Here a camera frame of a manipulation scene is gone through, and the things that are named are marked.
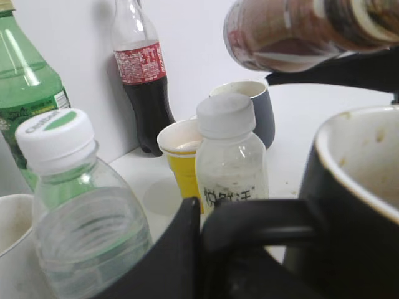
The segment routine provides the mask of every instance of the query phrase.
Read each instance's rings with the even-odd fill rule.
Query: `water bottle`
[[[195,173],[205,214],[223,203],[267,199],[266,147],[252,131],[254,105],[245,95],[222,94],[197,107],[204,140]]]
[[[16,138],[39,176],[32,226],[41,267],[60,299],[93,297],[151,247],[143,210],[127,183],[96,157],[83,111],[31,118]]]
[[[70,103],[58,74],[19,28],[11,0],[0,0],[0,130],[29,187],[37,178],[15,139],[17,127],[30,117]]]

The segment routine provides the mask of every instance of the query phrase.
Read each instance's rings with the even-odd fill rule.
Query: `mug rim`
[[[169,156],[176,156],[177,158],[192,158],[192,156],[195,156],[195,154],[193,155],[193,151],[187,151],[186,149],[176,149],[176,148],[170,148],[167,146],[163,146],[161,143],[164,139],[164,135],[167,134],[167,132],[169,130],[172,130],[174,126],[179,126],[182,123],[197,123],[197,119],[189,119],[189,120],[181,120],[181,121],[177,121],[169,126],[167,126],[166,128],[164,128],[162,131],[160,131],[160,133],[158,134],[156,141],[158,143],[158,146],[160,148],[160,150],[164,153],[167,154]]]
[[[12,200],[13,198],[16,198],[16,197],[23,197],[24,199],[29,199],[31,202],[31,205],[33,203],[34,197],[31,194],[7,195],[7,196],[0,197],[0,201]],[[11,246],[7,247],[6,250],[0,252],[0,259],[2,257],[4,257],[6,254],[8,254],[12,249],[17,247],[20,243],[22,243],[22,241],[24,241],[31,234],[31,232],[32,232],[32,224],[31,224],[31,227],[23,235],[21,235],[20,238],[18,238],[18,240],[16,240]]]
[[[348,115],[368,115],[376,112],[387,112],[387,111],[399,111],[399,107],[395,106],[377,106],[368,107],[361,109],[349,110],[347,112],[340,113],[328,119],[318,130],[315,137],[314,146],[319,155],[320,162],[325,169],[330,170],[331,175],[339,182],[342,186],[351,192],[356,198],[361,200],[363,203],[371,207],[374,211],[377,211],[381,215],[390,219],[394,223],[399,225],[399,209],[393,207],[389,203],[385,202],[382,198],[378,197],[374,193],[365,189],[360,185],[354,178],[349,176],[334,160],[332,153],[329,150],[329,135],[332,127],[338,122],[342,121],[342,117]]]
[[[222,88],[222,87],[225,87],[225,86],[227,86],[227,85],[237,84],[237,83],[259,83],[259,84],[264,85],[264,90],[263,90],[262,92],[256,94],[256,95],[251,96],[251,97],[250,97],[251,100],[253,100],[254,98],[259,97],[259,96],[262,95],[263,93],[269,91],[269,83],[267,82],[267,80],[266,80],[265,78],[262,78],[262,79],[259,79],[259,80],[256,80],[256,79],[255,79],[255,80],[247,79],[247,80],[232,81],[232,82],[229,82],[229,83],[224,83],[224,84],[222,84],[222,85],[219,85],[219,86],[213,88],[213,89],[210,91],[209,96],[210,96],[210,97],[213,97],[213,96],[215,96],[215,95],[220,95],[221,93],[214,94],[215,90],[217,90],[217,89],[219,89],[219,88]]]

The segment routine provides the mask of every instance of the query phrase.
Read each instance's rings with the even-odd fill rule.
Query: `green bottle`
[[[0,0],[0,130],[29,187],[36,176],[17,145],[17,127],[38,114],[70,103],[58,74],[19,28],[11,0]]]

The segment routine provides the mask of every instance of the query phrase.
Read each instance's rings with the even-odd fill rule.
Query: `brown bottle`
[[[300,72],[345,52],[399,44],[399,2],[238,0],[226,18],[224,40],[248,69]]]

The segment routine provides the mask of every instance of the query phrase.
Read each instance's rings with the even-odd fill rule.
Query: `gray mug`
[[[256,117],[254,133],[266,148],[269,148],[276,134],[276,126],[267,82],[265,80],[231,82],[216,87],[209,95],[213,97],[222,93],[240,93],[252,99]]]
[[[56,299],[37,259],[32,239],[32,198],[0,198],[0,298]]]

